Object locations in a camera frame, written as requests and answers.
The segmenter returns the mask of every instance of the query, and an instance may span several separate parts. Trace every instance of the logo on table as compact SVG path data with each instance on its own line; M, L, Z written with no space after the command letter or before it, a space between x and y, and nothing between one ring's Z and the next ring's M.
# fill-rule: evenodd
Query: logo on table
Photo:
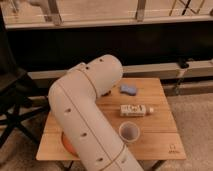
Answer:
M180 153L180 152L176 149L175 145L170 144L169 145L169 154L178 154L178 153Z

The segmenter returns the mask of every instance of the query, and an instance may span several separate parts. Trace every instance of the paper cup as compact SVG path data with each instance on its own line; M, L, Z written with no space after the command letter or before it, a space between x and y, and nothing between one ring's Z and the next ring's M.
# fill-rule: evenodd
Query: paper cup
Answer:
M119 127L119 136L128 145L138 140L140 128L133 122L123 122Z

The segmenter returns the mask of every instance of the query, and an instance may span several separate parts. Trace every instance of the black chair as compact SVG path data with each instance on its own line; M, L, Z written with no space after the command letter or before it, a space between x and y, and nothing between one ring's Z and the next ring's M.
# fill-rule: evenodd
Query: black chair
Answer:
M22 125L22 121L42 112L49 111L48 102L33 111L20 114L21 107L32 107L34 101L29 95L37 95L38 88L27 72L16 64L6 35L0 8L0 125L6 125L0 137L0 148L14 128L18 128L36 144L39 141Z

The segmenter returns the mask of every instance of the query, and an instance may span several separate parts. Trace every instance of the wooden table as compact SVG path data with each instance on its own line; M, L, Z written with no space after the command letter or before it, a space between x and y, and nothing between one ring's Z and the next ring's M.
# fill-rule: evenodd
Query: wooden table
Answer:
M134 85L138 88L136 96L128 96L119 92L122 83ZM121 118L120 105L145 104L154 107L154 114L145 117ZM137 142L129 146L137 160L164 160L185 159L182 145L173 115L164 95L160 80L157 78L123 78L108 96L97 100L115 131L120 124L132 121L141 129L141 136ZM66 161L79 160L68 153L61 142L62 130L54 116L49 114L37 153L37 160Z

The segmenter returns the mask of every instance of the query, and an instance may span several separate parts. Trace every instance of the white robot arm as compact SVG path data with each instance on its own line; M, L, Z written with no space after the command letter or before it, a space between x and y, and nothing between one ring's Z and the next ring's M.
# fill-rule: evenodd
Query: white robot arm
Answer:
M88 171L143 170L95 104L122 74L117 58L105 55L72 68L49 90L51 112Z

